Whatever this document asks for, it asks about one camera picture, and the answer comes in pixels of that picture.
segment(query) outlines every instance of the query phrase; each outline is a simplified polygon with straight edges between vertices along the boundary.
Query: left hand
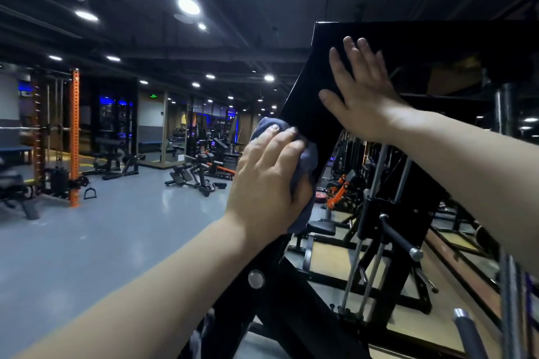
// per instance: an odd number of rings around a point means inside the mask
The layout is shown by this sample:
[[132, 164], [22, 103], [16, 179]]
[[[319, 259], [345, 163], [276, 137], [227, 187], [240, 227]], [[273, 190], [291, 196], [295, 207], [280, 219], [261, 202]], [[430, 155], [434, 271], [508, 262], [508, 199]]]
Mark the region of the left hand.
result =
[[303, 141], [294, 141], [295, 128], [279, 133], [270, 126], [251, 141], [239, 160], [226, 205], [225, 218], [239, 224], [246, 240], [260, 250], [292, 225], [313, 195], [307, 175], [303, 176], [293, 195], [290, 180]]

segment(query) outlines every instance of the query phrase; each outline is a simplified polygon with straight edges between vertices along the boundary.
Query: blue bench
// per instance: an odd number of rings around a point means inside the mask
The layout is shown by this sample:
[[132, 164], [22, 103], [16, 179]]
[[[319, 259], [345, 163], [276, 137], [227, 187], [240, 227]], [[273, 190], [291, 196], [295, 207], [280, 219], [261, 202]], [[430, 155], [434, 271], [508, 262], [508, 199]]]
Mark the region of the blue bench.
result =
[[[17, 161], [21, 161], [22, 164], [31, 164], [32, 163], [32, 147], [26, 146], [26, 145], [20, 145], [20, 146], [8, 146], [5, 148], [0, 148], [0, 156], [5, 157], [6, 155], [13, 155], [15, 154], [17, 156]], [[28, 162], [24, 161], [24, 154], [25, 152], [28, 152]]]

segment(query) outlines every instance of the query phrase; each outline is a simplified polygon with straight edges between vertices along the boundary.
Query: metal bolt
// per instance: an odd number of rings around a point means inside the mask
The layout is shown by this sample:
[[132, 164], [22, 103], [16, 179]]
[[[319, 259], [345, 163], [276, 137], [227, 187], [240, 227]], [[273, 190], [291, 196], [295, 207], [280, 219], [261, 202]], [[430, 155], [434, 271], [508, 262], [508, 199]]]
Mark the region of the metal bolt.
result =
[[252, 270], [247, 276], [251, 288], [260, 289], [264, 286], [264, 274], [260, 270]]

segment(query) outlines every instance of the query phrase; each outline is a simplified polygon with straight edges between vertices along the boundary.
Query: white wall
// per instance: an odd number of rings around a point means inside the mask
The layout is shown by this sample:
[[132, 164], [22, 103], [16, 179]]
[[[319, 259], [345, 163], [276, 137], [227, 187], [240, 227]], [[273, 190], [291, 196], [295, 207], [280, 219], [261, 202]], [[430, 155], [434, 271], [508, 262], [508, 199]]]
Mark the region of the white wall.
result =
[[0, 73], [0, 119], [19, 120], [19, 87], [17, 79]]
[[163, 126], [163, 99], [150, 98], [143, 91], [138, 96], [138, 124], [142, 126]]

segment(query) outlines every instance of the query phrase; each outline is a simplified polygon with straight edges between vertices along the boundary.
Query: right hand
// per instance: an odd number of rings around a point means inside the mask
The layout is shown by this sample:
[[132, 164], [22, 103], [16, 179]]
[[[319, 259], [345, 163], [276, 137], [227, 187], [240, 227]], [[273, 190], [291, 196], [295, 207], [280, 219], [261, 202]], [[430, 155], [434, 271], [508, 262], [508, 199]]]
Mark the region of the right hand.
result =
[[359, 49], [351, 37], [345, 37], [343, 44], [354, 76], [335, 48], [329, 51], [329, 63], [344, 103], [329, 90], [320, 91], [320, 100], [358, 138], [391, 144], [396, 125], [414, 109], [394, 91], [381, 51], [374, 55], [364, 38], [357, 41]]

